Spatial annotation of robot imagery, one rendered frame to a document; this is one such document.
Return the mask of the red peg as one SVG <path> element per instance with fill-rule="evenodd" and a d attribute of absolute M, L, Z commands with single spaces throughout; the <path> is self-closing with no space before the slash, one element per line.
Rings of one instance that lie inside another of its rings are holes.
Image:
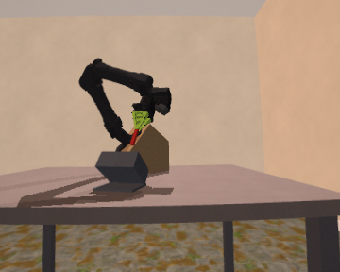
<path fill-rule="evenodd" d="M 138 136 L 138 132 L 139 132 L 139 129 L 134 130 L 130 145 L 135 145 L 135 142 L 136 142 L 136 139 L 137 139 L 137 136 Z"/>

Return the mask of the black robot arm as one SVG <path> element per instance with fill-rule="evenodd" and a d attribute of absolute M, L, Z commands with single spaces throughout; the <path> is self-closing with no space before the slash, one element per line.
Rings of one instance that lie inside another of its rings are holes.
<path fill-rule="evenodd" d="M 129 145 L 133 133 L 129 135 L 122 129 L 123 123 L 106 97 L 102 79 L 125 85 L 134 92 L 140 93 L 142 99 L 144 98 L 143 103 L 148 104 L 153 117 L 155 111 L 164 116 L 170 112 L 172 96 L 169 88 L 153 87 L 153 78 L 150 75 L 115 68 L 105 64 L 100 58 L 95 59 L 93 63 L 86 66 L 79 79 L 79 85 L 93 99 L 103 118 L 104 127 L 112 139 L 116 138 L 121 142 L 115 151 L 122 151 Z"/>

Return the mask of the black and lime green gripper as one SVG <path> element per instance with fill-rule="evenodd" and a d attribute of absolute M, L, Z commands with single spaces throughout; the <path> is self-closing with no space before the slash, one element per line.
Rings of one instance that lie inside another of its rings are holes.
<path fill-rule="evenodd" d="M 149 123 L 153 123 L 153 116 L 147 103 L 143 103 L 144 98 L 140 103 L 133 103 L 132 107 L 134 111 L 132 112 L 133 122 L 135 129 L 141 131 Z"/>

